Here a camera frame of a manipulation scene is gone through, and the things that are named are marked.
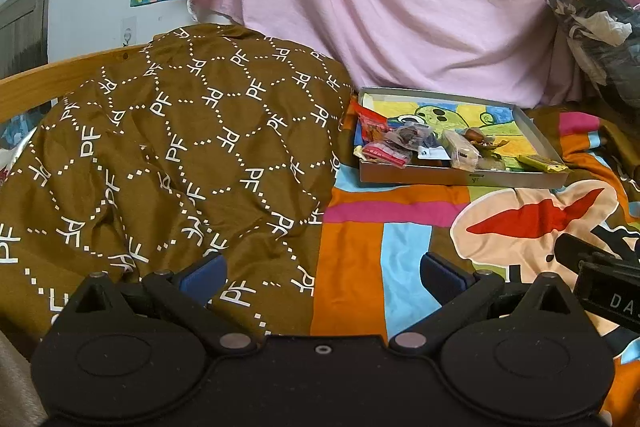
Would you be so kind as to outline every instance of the pink stripe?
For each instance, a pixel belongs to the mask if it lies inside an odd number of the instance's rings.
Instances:
[[[326,223],[416,223],[433,227],[450,227],[468,203],[421,201],[393,203],[391,201],[353,201],[331,206],[324,211]]]
[[[560,136],[581,134],[597,131],[600,128],[600,118],[584,112],[560,113]]]

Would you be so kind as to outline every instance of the pink candy package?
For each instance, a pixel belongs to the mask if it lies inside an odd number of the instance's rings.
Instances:
[[[399,150],[387,142],[370,142],[362,148],[362,154],[367,159],[381,160],[384,163],[391,163],[400,169],[404,169],[411,161],[412,153],[406,150]]]

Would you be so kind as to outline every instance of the wooden headboard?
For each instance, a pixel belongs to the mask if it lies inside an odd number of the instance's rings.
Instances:
[[[82,55],[0,80],[0,122],[78,88],[105,63],[124,62],[140,46]]]

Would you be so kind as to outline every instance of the screw hole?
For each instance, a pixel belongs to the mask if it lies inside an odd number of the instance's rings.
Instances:
[[[316,353],[318,355],[328,355],[332,350],[329,346],[316,346]]]

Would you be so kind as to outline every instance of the bed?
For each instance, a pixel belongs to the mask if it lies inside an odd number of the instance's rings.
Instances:
[[[344,67],[239,25],[44,66],[0,93],[0,118],[60,98],[0,191],[0,328],[27,356],[92,271],[136,281],[222,254],[209,306],[257,338],[389,338],[439,308],[425,251],[570,285],[548,254],[560,233],[640,251],[638,144],[597,101],[529,113],[572,168],[541,190],[361,184]],[[514,212],[523,226],[506,232]],[[616,360],[605,409],[619,422],[640,385],[638,336],[592,318]]]

